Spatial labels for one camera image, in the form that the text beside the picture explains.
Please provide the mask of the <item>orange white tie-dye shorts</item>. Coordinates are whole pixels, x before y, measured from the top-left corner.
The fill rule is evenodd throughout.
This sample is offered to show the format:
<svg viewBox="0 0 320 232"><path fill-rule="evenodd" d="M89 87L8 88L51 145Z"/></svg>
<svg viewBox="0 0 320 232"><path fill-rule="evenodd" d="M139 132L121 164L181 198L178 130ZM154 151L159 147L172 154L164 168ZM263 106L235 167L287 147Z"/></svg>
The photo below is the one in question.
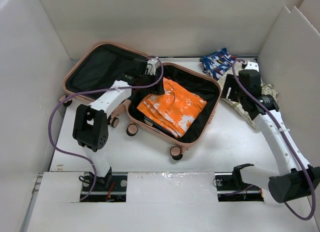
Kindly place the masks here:
<svg viewBox="0 0 320 232"><path fill-rule="evenodd" d="M167 78L163 78L163 88L163 95L147 95L137 109L174 137L180 138L202 112L207 101Z"/></svg>

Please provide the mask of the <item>pink hard-shell suitcase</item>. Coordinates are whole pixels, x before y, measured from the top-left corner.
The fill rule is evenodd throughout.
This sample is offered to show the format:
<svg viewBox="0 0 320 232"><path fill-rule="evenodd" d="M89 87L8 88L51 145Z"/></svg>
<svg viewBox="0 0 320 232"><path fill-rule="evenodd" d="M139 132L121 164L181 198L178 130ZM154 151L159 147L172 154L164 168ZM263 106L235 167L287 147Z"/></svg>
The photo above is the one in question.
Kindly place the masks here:
<svg viewBox="0 0 320 232"><path fill-rule="evenodd" d="M120 75L121 68L128 65L133 59L147 61L151 56L111 42L102 42L92 47L74 68L65 77L63 85L65 91L70 95L88 101L88 104L99 98L103 92L89 94L89 91L107 89L111 79ZM135 136L139 129L144 129L162 140L171 144L170 155L174 160L180 160L185 151L194 146L210 124L215 114L221 89L218 83L205 75L174 63L157 64L156 75L161 74L163 66L163 77L177 82L191 93L199 95L207 101L202 112L195 119L191 127L180 138L174 137L170 132L160 127L137 109L139 103L149 94L154 94L154 87L148 89L132 89L131 95L111 113L112 118L127 113L130 124L126 132L129 136Z"/></svg>

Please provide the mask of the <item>blue white patterned shorts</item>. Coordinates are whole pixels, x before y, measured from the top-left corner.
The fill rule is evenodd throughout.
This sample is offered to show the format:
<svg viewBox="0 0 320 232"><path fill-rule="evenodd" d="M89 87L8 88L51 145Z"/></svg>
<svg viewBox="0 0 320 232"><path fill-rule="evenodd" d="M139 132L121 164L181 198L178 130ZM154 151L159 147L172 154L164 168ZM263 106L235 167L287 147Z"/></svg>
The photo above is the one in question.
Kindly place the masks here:
<svg viewBox="0 0 320 232"><path fill-rule="evenodd" d="M231 67L237 58L231 55L226 48L222 48L213 54L200 58L203 65L203 73L219 80Z"/></svg>

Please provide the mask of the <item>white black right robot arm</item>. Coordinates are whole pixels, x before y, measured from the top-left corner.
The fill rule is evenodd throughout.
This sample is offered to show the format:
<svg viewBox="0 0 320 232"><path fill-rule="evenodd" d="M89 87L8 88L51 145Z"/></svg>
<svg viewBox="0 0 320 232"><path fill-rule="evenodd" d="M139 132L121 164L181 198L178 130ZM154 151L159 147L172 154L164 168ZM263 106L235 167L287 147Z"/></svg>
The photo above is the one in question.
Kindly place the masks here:
<svg viewBox="0 0 320 232"><path fill-rule="evenodd" d="M267 141L278 173L272 174L249 163L238 165L233 169L232 185L238 189L248 184L264 188L278 203L314 196L320 183L320 168L313 167L299 151L273 96L262 94L258 65L243 59L238 62L242 69L226 76L221 97L239 102L248 113Z"/></svg>

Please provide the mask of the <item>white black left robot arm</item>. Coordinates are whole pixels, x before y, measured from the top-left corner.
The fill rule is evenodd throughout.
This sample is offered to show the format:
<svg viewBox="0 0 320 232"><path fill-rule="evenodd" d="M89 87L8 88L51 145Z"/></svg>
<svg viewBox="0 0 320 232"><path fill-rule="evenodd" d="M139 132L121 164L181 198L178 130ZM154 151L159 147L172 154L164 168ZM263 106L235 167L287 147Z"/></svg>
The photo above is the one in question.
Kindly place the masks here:
<svg viewBox="0 0 320 232"><path fill-rule="evenodd" d="M103 92L99 98L88 105L78 106L72 136L83 147L93 168L89 175L80 177L89 191L105 191L112 186L111 166L106 153L100 151L108 140L108 125L116 126L118 122L116 117L112 118L112 112L132 94L132 89L148 89L160 83L164 73L161 66L161 74L156 75L157 64L160 63L158 57L142 61L142 70L136 75L130 70L116 76L107 89L88 92Z"/></svg>

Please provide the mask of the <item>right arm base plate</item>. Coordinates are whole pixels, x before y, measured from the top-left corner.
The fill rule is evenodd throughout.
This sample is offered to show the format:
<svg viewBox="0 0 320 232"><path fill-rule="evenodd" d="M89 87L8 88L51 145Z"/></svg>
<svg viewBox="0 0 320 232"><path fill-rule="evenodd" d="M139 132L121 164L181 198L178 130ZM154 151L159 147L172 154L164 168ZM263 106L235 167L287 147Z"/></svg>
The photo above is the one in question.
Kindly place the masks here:
<svg viewBox="0 0 320 232"><path fill-rule="evenodd" d="M212 184L219 202L264 202L261 188L246 183L237 185L231 172L215 172Z"/></svg>

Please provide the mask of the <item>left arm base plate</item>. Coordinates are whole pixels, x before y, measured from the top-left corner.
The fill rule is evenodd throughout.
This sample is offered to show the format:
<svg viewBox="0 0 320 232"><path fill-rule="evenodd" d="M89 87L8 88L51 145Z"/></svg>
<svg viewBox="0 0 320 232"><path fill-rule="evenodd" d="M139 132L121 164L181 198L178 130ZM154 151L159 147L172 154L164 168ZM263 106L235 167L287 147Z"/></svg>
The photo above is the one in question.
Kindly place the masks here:
<svg viewBox="0 0 320 232"><path fill-rule="evenodd" d="M79 181L82 183L80 192L80 202L126 202L127 198L127 173L113 173L112 181L108 188L102 188L98 183L95 184L93 191L87 196L93 176L89 173L80 175Z"/></svg>

